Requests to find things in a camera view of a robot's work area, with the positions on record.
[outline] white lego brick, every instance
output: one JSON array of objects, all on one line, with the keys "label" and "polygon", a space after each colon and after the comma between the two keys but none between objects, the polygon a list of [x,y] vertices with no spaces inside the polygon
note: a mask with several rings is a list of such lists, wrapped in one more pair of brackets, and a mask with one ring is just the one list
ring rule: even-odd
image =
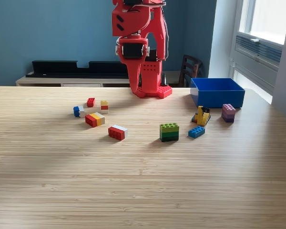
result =
[{"label": "white lego brick", "polygon": [[85,112],[84,111],[80,111],[80,118],[84,118],[85,117]]},{"label": "white lego brick", "polygon": [[125,138],[128,137],[128,129],[121,127],[119,125],[114,125],[113,128],[119,129],[119,130],[123,130],[125,132]]},{"label": "white lego brick", "polygon": [[103,115],[101,115],[100,113],[94,113],[96,116],[100,117],[101,119],[101,124],[104,125],[105,124],[105,117]]},{"label": "white lego brick", "polygon": [[78,108],[79,108],[80,112],[85,111],[83,106],[78,106]]},{"label": "white lego brick", "polygon": [[104,115],[105,114],[109,114],[109,110],[101,110],[101,113],[104,114]]}]

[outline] cable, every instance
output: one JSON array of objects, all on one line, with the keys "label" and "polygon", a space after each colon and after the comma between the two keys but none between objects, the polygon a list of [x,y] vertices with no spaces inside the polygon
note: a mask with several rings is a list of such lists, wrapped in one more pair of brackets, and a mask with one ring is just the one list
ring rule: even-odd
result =
[{"label": "cable", "polygon": [[159,59],[160,61],[166,61],[166,59],[169,57],[169,41],[170,41],[170,36],[168,35],[168,28],[167,28],[167,23],[165,20],[165,16],[164,16],[164,10],[163,7],[161,7],[162,10],[162,14],[163,14],[163,19],[164,19],[164,25],[165,25],[165,31],[166,31],[166,36],[167,36],[167,56],[164,59]]}]

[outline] green lego brick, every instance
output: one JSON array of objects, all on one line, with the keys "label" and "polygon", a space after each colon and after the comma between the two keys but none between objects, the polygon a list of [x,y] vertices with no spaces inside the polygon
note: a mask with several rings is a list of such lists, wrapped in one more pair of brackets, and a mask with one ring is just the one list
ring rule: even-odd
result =
[{"label": "green lego brick", "polygon": [[160,138],[162,142],[172,142],[172,141],[179,141],[179,136],[174,136],[174,137],[163,137]]},{"label": "green lego brick", "polygon": [[162,131],[160,131],[160,138],[162,138],[162,137],[175,137],[175,136],[179,136],[179,131],[167,132],[167,133],[162,133]]},{"label": "green lego brick", "polygon": [[160,124],[160,131],[162,133],[179,132],[179,126],[177,123]]}]

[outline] yellow block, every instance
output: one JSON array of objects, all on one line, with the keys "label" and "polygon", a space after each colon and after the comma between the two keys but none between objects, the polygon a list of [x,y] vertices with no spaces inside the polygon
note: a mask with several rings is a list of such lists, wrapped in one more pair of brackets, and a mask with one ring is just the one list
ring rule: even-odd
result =
[{"label": "yellow block", "polygon": [[94,113],[94,115],[98,116],[101,119],[101,123],[102,125],[105,124],[105,117],[103,115],[101,115],[100,113]]},{"label": "yellow block", "polygon": [[202,122],[200,125],[206,125],[209,119],[210,113],[204,113],[203,118],[202,118]]},{"label": "yellow block", "polygon": [[108,106],[108,101],[107,100],[101,101],[101,106]]},{"label": "yellow block", "polygon": [[202,111],[202,106],[198,107],[198,115],[197,115],[197,124],[201,125],[202,118],[203,118],[204,112]]},{"label": "yellow block", "polygon": [[93,118],[96,119],[96,121],[97,121],[97,126],[102,125],[102,121],[101,121],[101,118],[100,118],[99,116],[97,116],[96,114],[90,114],[90,116],[92,116]]}]

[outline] red robot arm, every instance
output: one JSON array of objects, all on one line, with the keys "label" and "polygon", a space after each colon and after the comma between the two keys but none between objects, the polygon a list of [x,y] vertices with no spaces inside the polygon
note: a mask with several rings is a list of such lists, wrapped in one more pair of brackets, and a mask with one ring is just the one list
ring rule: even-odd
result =
[{"label": "red robot arm", "polygon": [[[112,31],[113,36],[119,36],[116,54],[127,65],[131,90],[140,98],[169,96],[172,88],[161,84],[167,34],[162,9],[165,0],[113,0],[113,3],[117,6],[112,12]],[[154,34],[158,50],[150,51],[149,33]]]}]

